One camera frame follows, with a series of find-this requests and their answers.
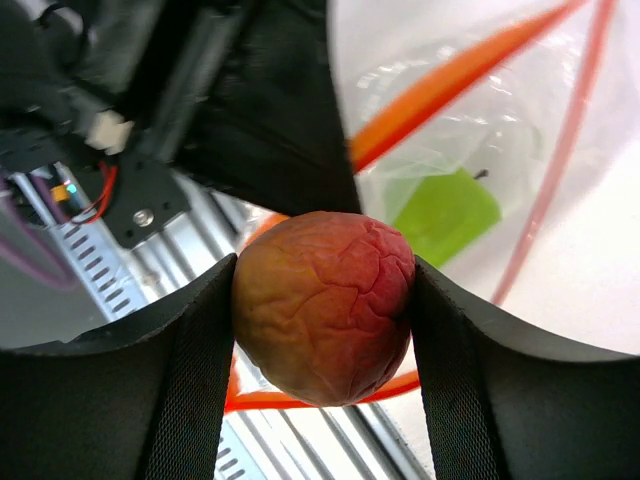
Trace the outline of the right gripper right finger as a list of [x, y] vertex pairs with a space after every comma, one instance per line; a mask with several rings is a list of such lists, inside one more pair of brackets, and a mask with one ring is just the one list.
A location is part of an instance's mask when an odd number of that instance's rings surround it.
[[423, 260], [410, 307], [440, 479], [635, 479], [639, 360], [531, 325]]

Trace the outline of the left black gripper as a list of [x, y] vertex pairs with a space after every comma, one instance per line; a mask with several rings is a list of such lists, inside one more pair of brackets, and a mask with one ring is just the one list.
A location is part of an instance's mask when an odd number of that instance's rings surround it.
[[93, 114], [134, 122], [129, 154], [168, 163], [245, 1], [5, 1], [1, 161], [86, 165]]

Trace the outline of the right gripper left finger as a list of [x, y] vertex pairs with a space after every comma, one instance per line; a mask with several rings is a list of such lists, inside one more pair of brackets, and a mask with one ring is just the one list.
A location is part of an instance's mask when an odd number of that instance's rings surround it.
[[210, 479], [233, 350], [228, 255], [69, 342], [1, 353], [5, 479]]

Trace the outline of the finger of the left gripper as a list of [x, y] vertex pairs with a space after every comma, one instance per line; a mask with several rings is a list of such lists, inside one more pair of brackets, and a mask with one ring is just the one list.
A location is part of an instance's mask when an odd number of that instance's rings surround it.
[[289, 216], [358, 213], [324, 1], [252, 1], [174, 165]]

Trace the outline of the red yellow peach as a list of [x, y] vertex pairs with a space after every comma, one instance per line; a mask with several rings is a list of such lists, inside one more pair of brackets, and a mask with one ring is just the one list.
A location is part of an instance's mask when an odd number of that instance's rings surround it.
[[357, 403], [396, 373], [410, 341], [414, 253], [370, 217], [312, 212], [249, 243], [235, 266], [235, 339], [290, 397], [320, 407]]

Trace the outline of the green apple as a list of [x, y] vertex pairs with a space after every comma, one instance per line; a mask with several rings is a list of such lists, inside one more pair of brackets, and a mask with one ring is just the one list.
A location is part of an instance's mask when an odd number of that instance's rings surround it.
[[464, 169], [424, 178], [393, 222], [414, 253], [441, 267], [502, 220], [495, 197]]

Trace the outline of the clear orange-zipper zip bag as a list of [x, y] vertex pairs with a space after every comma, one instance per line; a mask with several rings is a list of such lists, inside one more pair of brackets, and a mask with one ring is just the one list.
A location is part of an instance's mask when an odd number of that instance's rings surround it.
[[393, 224], [424, 178], [459, 169], [502, 220], [438, 268], [530, 324], [637, 355], [638, 3], [575, 2], [365, 168], [365, 212]]

